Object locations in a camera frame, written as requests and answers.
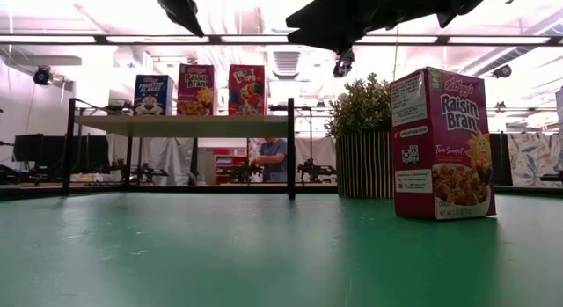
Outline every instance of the sun cartoon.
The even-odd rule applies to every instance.
[[[489,142],[489,134],[483,135],[481,130],[477,134],[472,133],[472,138],[467,141],[469,149],[465,154],[472,161],[472,169],[476,170],[477,166],[488,167],[491,164],[491,143]]]

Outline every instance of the blue shirt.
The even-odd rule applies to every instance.
[[[260,146],[260,155],[273,157],[281,153],[285,156],[280,164],[270,164],[264,166],[262,172],[262,180],[265,182],[286,182],[288,181],[288,143],[282,139],[278,139],[274,143],[262,143]]]

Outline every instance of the green table surface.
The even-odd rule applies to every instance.
[[[333,194],[0,203],[0,306],[562,306],[563,201],[397,217]]]

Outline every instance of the potted plant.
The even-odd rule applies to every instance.
[[[327,134],[336,138],[338,193],[348,198],[392,198],[391,94],[376,74],[346,83],[330,102]]]

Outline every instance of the raisin bran cereal box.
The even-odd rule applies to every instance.
[[[172,115],[174,81],[167,75],[137,75],[135,115]]]
[[[180,64],[177,115],[213,115],[215,90],[213,65]]]
[[[395,212],[495,215],[485,82],[425,68],[391,84]]]
[[[231,65],[229,70],[229,115],[266,115],[264,66]]]

